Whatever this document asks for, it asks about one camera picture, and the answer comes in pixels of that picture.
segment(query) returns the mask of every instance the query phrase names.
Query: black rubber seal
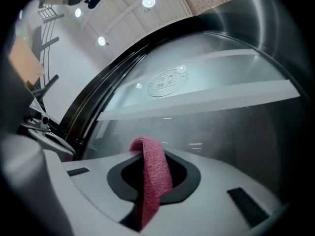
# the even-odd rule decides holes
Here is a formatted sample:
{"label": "black rubber seal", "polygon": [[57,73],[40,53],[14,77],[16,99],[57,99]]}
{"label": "black rubber seal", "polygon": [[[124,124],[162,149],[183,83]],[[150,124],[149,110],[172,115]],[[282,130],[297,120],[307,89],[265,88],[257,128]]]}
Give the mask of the black rubber seal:
{"label": "black rubber seal", "polygon": [[[161,196],[160,205],[180,203],[188,198],[196,190],[201,180],[201,174],[198,168],[192,163],[185,161],[184,159],[168,151],[164,152],[167,163],[169,166],[172,164],[170,171],[173,178],[174,188],[170,192]],[[133,173],[130,177],[133,179],[140,178],[139,180],[143,182],[143,163],[141,162],[143,162],[142,153],[117,164],[109,170],[107,174],[107,182],[113,192],[115,192],[119,198],[136,203],[138,198],[138,190],[143,191],[143,187],[140,185],[136,187],[135,184],[133,184],[132,187],[130,184],[128,184],[125,181],[126,177],[125,179],[123,178],[123,175],[126,175],[123,173],[123,171],[126,169],[126,167],[137,167],[137,172],[140,172],[141,176],[139,176],[138,173]],[[182,173],[180,175],[184,177],[179,176],[179,174],[177,174],[178,171],[181,171]]]}

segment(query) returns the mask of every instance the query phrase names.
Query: black slot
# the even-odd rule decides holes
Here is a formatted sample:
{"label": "black slot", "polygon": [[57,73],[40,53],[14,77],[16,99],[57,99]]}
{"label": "black slot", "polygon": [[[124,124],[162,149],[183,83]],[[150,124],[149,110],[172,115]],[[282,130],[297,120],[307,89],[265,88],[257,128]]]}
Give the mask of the black slot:
{"label": "black slot", "polygon": [[251,227],[260,224],[269,217],[242,188],[228,190],[227,193]]}
{"label": "black slot", "polygon": [[65,147],[56,137],[53,137],[53,136],[51,136],[51,135],[49,135],[49,134],[47,134],[47,133],[45,134],[45,136],[46,136],[49,140],[55,142],[56,144],[58,144],[58,145],[60,145],[60,146],[62,146],[62,147]]}
{"label": "black slot", "polygon": [[79,169],[75,169],[75,170],[71,170],[71,171],[67,171],[68,175],[70,177],[72,176],[76,176],[76,175],[79,175],[79,174],[82,174],[82,173],[85,173],[85,172],[89,172],[90,170],[87,169],[87,168],[79,168]]}
{"label": "black slot", "polygon": [[[200,171],[192,163],[165,151],[167,164],[173,180],[173,189],[160,198],[160,205],[180,203],[198,187]],[[143,193],[143,156],[138,154],[111,168],[107,182],[116,195],[136,203]]]}

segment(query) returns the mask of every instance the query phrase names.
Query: dark rectangular vent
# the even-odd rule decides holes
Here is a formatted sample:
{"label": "dark rectangular vent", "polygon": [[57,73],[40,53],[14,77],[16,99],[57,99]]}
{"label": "dark rectangular vent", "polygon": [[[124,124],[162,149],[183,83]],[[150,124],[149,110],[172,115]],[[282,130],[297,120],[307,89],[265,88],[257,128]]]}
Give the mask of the dark rectangular vent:
{"label": "dark rectangular vent", "polygon": [[228,190],[227,192],[250,226],[254,227],[269,217],[242,188]]}
{"label": "dark rectangular vent", "polygon": [[71,171],[67,171],[68,175],[70,177],[75,176],[75,175],[79,175],[85,172],[89,172],[90,170],[87,168],[79,168],[79,169],[75,169],[75,170],[71,170]]}

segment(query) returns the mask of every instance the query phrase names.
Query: black opening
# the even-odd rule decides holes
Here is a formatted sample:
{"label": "black opening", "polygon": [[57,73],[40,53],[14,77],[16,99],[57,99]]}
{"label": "black opening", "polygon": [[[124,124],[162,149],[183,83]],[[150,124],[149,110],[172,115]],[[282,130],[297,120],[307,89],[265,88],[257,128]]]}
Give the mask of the black opening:
{"label": "black opening", "polygon": [[[187,170],[183,165],[176,162],[168,155],[165,155],[165,157],[172,176],[173,188],[175,188],[185,180],[187,176]],[[134,188],[139,195],[143,194],[143,167],[144,159],[141,157],[122,170],[123,180],[132,188]]]}
{"label": "black opening", "polygon": [[[160,205],[180,203],[188,198],[198,187],[201,174],[192,163],[164,151],[173,180],[173,189],[160,198]],[[115,194],[123,199],[137,203],[143,194],[143,155],[117,164],[107,174],[107,182]]]}
{"label": "black opening", "polygon": [[51,136],[51,135],[49,135],[49,134],[47,134],[47,133],[45,134],[45,136],[46,136],[49,140],[55,142],[56,144],[58,144],[58,145],[60,145],[60,146],[62,146],[62,147],[65,147],[57,138],[55,138],[55,137],[53,137],[53,136]]}

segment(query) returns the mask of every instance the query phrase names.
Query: wooden panel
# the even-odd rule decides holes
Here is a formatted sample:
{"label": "wooden panel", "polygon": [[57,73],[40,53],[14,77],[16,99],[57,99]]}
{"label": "wooden panel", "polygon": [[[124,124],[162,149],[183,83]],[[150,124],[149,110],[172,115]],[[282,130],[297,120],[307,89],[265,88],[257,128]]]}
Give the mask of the wooden panel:
{"label": "wooden panel", "polygon": [[89,34],[89,36],[91,37],[91,39],[93,40],[93,42],[96,43],[99,35],[95,32],[95,30],[90,25],[86,25],[85,29],[87,33]]}
{"label": "wooden panel", "polygon": [[127,8],[128,6],[123,0],[104,0],[91,17],[89,23],[92,27],[95,25],[97,33],[102,34],[109,24]]}
{"label": "wooden panel", "polygon": [[24,83],[29,81],[34,85],[44,74],[44,68],[21,37],[15,39],[9,59]]}
{"label": "wooden panel", "polygon": [[135,15],[141,20],[142,24],[148,29],[148,31],[153,30],[158,27],[162,22],[158,19],[157,14],[154,12],[154,8],[151,12],[146,13],[142,5],[138,6],[134,10]]}
{"label": "wooden panel", "polygon": [[156,0],[156,11],[164,23],[184,17],[186,12],[179,0]]}
{"label": "wooden panel", "polygon": [[98,35],[101,34],[103,26],[100,24],[100,21],[96,18],[91,18],[88,24],[97,32]]}
{"label": "wooden panel", "polygon": [[142,37],[147,32],[142,24],[139,22],[139,20],[135,17],[133,12],[125,16],[125,21],[128,23],[133,32],[137,35],[137,37]]}
{"label": "wooden panel", "polygon": [[123,51],[126,46],[138,38],[125,20],[121,20],[115,28],[110,31],[108,37],[112,40],[110,43],[113,43],[113,45],[110,45],[111,50],[114,52]]}

